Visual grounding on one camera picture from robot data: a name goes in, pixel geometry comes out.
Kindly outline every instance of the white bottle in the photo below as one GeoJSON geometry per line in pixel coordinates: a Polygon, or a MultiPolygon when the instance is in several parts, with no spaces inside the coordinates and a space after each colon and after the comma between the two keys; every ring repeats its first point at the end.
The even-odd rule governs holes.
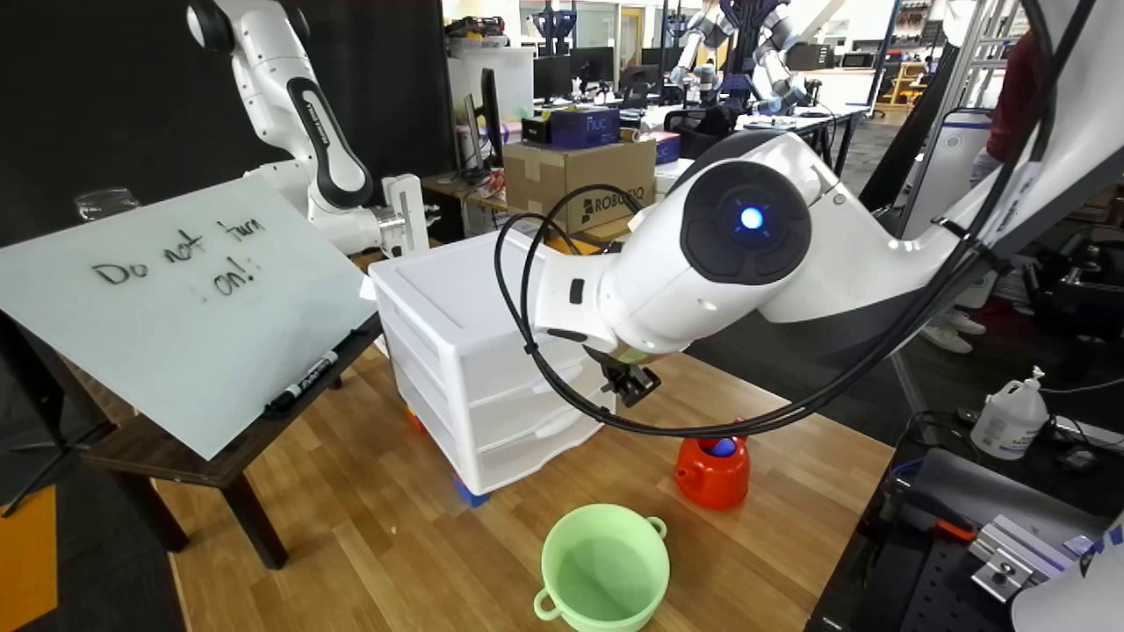
{"type": "Polygon", "coordinates": [[[1028,443],[1050,422],[1050,410],[1041,392],[1043,374],[1034,369],[1028,380],[1007,382],[985,401],[985,410],[972,428],[972,447],[996,462],[1023,462],[1028,443]]]}

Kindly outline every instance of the whiteboard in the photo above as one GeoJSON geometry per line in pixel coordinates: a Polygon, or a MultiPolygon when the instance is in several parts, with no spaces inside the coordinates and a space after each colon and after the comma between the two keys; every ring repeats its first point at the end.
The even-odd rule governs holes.
{"type": "Polygon", "coordinates": [[[375,307],[253,179],[0,251],[0,309],[211,462],[375,307]]]}

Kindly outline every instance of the green plastic bowl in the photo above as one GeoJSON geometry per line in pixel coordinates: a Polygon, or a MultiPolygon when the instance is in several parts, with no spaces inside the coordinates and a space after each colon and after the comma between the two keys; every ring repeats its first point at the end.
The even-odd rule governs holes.
{"type": "Polygon", "coordinates": [[[542,549],[543,591],[534,598],[534,616],[580,632],[643,628],[672,584],[663,538],[663,521],[624,506],[564,513],[542,549]]]}

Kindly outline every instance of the white plastic drawer unit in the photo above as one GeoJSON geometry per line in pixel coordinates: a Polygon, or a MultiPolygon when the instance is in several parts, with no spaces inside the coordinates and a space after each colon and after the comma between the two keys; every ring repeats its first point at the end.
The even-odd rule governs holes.
{"type": "MultiPolygon", "coordinates": [[[[460,483],[484,494],[543,469],[598,432],[523,356],[494,272],[494,233],[423,256],[375,265],[374,287],[395,375],[460,483]]],[[[516,293],[526,236],[509,233],[505,277],[516,293]]],[[[616,409],[598,363],[574,342],[542,337],[557,375],[616,409]]]]}

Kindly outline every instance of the red bottle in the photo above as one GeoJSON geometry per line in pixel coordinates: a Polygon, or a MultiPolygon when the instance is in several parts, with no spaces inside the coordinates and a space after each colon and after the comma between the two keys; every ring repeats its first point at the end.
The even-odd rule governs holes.
{"type": "Polygon", "coordinates": [[[735,509],[747,491],[747,449],[740,436],[684,438],[674,484],[705,509],[735,509]]]}

